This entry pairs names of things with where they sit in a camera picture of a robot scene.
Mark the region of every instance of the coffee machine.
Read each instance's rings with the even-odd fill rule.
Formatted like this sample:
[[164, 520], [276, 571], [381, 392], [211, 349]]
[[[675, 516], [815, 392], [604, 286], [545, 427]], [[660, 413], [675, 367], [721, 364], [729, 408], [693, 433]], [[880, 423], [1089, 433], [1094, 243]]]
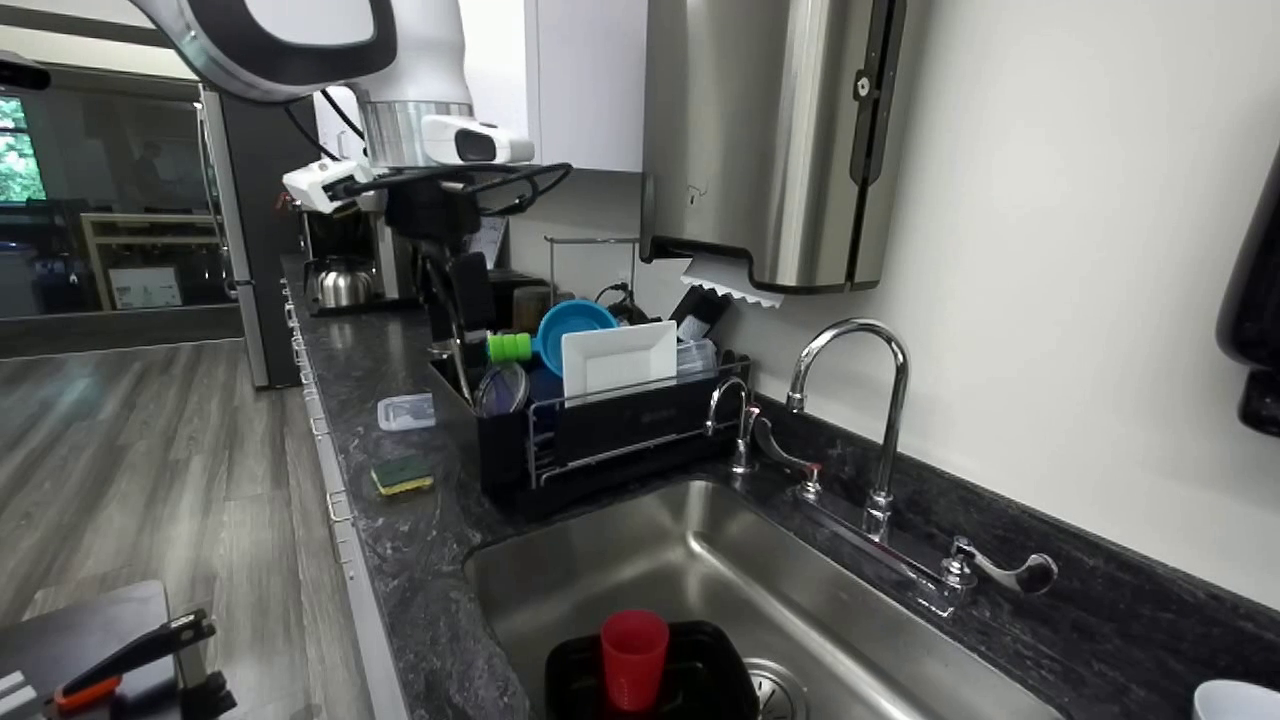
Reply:
[[413, 243], [384, 214], [305, 210], [310, 307], [348, 310], [418, 298]]

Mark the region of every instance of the dish rack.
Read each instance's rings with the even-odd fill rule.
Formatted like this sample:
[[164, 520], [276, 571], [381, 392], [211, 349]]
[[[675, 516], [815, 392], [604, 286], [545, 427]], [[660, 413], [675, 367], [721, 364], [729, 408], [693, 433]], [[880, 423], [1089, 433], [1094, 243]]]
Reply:
[[709, 435], [709, 401], [729, 374], [748, 374], [744, 357], [717, 373], [633, 383], [599, 394], [537, 394], [526, 413], [479, 416], [479, 490], [509, 516], [553, 516], [657, 473], [729, 456], [737, 392], [724, 394]]

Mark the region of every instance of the white cabinet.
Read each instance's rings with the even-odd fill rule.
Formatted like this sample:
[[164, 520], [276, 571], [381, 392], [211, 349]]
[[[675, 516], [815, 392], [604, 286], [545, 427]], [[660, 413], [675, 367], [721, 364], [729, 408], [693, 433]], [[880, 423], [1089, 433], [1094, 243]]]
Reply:
[[649, 0], [459, 0], [479, 121], [537, 160], [639, 173]]

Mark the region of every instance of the kitchen sink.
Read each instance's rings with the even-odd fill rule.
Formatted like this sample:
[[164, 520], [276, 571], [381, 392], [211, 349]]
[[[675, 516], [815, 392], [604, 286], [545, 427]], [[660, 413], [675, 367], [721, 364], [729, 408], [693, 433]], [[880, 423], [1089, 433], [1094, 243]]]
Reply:
[[711, 480], [673, 483], [467, 556], [479, 613], [534, 707], [545, 661], [617, 609], [721, 622], [761, 714], [1061, 714]]

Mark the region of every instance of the kitchen counter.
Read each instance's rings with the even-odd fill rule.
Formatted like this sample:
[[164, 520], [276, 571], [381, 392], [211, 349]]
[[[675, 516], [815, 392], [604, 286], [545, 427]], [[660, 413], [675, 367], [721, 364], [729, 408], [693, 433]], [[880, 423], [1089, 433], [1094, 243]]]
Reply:
[[[301, 359], [339, 556], [352, 576], [361, 661], [381, 714], [527, 714], [520, 680], [493, 643], [464, 556], [527, 524], [504, 520], [475, 483], [475, 438], [464, 402], [427, 364], [419, 310], [295, 310]], [[381, 433], [377, 401], [433, 392], [439, 423]], [[846, 496], [860, 496], [872, 442], [820, 421], [775, 413], [782, 442], [820, 456]], [[423, 456], [435, 489], [381, 498], [367, 473], [390, 456]], [[785, 483], [758, 483], [767, 503]], [[1210, 675], [1280, 680], [1280, 615], [1154, 565], [1110, 538], [1086, 537], [1034, 508], [1007, 503], [928, 465], [900, 458], [896, 524], [931, 542], [966, 533], [995, 559], [1041, 549], [1061, 565], [1061, 584], [1041, 599], [981, 586], [952, 619], [931, 619], [1070, 714], [1189, 714], [1189, 696]]]

